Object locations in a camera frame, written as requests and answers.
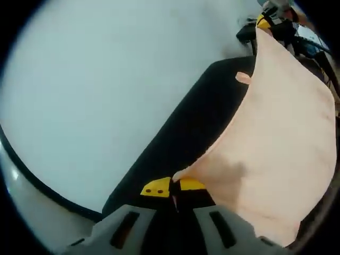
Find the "white floor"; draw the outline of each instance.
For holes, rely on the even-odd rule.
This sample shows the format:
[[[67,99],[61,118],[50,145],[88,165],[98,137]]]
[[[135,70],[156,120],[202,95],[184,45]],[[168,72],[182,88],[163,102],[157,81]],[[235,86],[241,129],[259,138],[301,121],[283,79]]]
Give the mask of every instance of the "white floor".
[[[47,1],[5,69],[4,132],[37,178],[101,212],[202,72],[249,54],[235,35],[259,13],[256,0]]]
[[[27,226],[52,252],[89,236],[94,223],[67,211],[30,184],[0,143],[0,164],[8,193]]]

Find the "peach cloth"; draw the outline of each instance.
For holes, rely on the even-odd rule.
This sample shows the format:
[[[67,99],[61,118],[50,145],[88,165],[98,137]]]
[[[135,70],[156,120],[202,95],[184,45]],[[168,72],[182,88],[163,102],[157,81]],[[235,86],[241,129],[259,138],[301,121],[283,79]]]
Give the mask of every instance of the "peach cloth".
[[[173,179],[197,179],[215,203],[250,222],[257,236],[286,246],[334,174],[334,98],[260,29],[257,42],[253,77],[230,124]]]

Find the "gray floor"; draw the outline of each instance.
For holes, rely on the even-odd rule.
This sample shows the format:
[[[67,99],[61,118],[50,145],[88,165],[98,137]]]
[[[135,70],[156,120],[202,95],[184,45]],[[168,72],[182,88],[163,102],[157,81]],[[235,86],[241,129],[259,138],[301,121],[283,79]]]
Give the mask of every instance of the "gray floor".
[[[256,0],[48,1],[6,67],[0,121],[11,145],[53,190],[101,211],[205,68],[250,54],[235,35],[259,12]],[[114,33],[106,34],[106,24]],[[101,36],[109,41],[103,44]],[[113,47],[115,36],[127,41]],[[124,73],[131,64],[134,77]],[[120,117],[122,105],[130,118]],[[92,222],[36,190],[3,147],[0,156],[10,195],[47,247],[56,250],[90,233]]]

